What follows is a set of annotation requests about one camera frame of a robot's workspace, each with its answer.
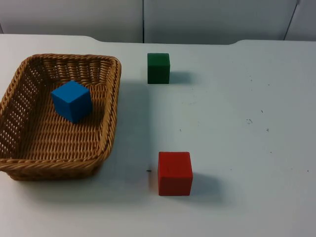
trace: green cube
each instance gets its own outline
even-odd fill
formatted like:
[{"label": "green cube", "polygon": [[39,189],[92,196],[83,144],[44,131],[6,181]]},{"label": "green cube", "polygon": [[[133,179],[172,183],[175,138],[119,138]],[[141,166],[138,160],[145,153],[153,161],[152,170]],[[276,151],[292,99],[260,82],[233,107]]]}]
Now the green cube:
[{"label": "green cube", "polygon": [[169,84],[170,60],[168,53],[149,53],[148,84]]}]

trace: wicker basket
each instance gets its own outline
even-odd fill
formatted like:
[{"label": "wicker basket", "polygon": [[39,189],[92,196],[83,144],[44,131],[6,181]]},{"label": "wicker basket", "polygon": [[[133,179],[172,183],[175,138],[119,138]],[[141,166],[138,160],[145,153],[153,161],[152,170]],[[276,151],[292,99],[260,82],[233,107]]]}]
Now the wicker basket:
[{"label": "wicker basket", "polygon": [[[83,178],[109,156],[117,121],[120,62],[110,56],[38,54],[17,69],[0,107],[0,171],[15,180]],[[93,112],[59,116],[50,92],[69,80],[90,90]]]}]

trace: basket rim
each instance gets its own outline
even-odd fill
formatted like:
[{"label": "basket rim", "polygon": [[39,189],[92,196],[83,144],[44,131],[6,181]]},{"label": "basket rim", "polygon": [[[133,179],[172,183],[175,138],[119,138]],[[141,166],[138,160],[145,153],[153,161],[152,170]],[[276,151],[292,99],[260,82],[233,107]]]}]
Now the basket rim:
[{"label": "basket rim", "polygon": [[[118,95],[119,95],[119,82],[120,82],[120,76],[121,76],[121,63],[120,61],[113,56],[105,56],[105,55],[94,55],[94,54],[55,54],[55,53],[43,53],[43,54],[34,54],[32,56],[27,57],[24,59],[20,66],[17,68],[13,79],[11,80],[4,96],[1,99],[0,102],[0,120],[2,117],[2,114],[7,107],[7,104],[10,102],[12,96],[14,95],[15,88],[18,85],[18,82],[20,78],[22,77],[22,72],[25,70],[27,64],[38,58],[45,58],[45,59],[104,59],[104,60],[111,60],[116,67],[117,74],[113,79],[113,86],[112,90],[115,88],[115,86],[118,88],[117,93],[111,93],[112,94],[112,103],[111,103],[111,117],[113,118],[111,121],[108,122],[107,127],[107,134],[110,134],[110,130],[112,129],[113,132],[115,132],[116,129],[116,122],[117,117],[113,116],[117,112],[117,103],[118,103]],[[5,171],[8,170],[17,170],[16,167],[10,167],[13,164],[18,165],[18,168],[35,168],[37,164],[41,164],[41,168],[45,168],[43,164],[47,164],[47,168],[54,165],[56,168],[66,168],[67,164],[72,164],[71,167],[74,168],[73,163],[84,163],[85,166],[88,165],[94,165],[96,162],[102,162],[106,157],[110,155],[113,142],[114,142],[114,135],[113,136],[107,136],[107,140],[105,141],[106,144],[103,149],[99,149],[95,154],[88,156],[86,158],[74,158],[74,159],[14,159],[14,158],[0,158],[0,164],[2,166],[0,167],[0,170],[5,169]]]}]

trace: blue cube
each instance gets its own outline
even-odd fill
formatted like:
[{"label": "blue cube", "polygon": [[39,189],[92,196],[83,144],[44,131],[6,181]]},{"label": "blue cube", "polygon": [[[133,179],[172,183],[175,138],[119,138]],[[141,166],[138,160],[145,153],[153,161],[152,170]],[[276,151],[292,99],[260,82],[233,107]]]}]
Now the blue cube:
[{"label": "blue cube", "polygon": [[56,112],[73,123],[92,111],[89,89],[73,80],[53,90],[51,96]]}]

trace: white wall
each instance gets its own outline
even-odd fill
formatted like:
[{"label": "white wall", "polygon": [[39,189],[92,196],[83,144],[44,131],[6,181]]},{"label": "white wall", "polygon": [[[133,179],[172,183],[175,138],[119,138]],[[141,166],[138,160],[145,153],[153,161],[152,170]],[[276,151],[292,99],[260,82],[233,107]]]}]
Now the white wall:
[{"label": "white wall", "polygon": [[145,42],[282,40],[296,0],[144,0]]},{"label": "white wall", "polygon": [[316,0],[300,0],[286,40],[316,40]]},{"label": "white wall", "polygon": [[142,0],[0,0],[6,34],[85,35],[142,41]]}]

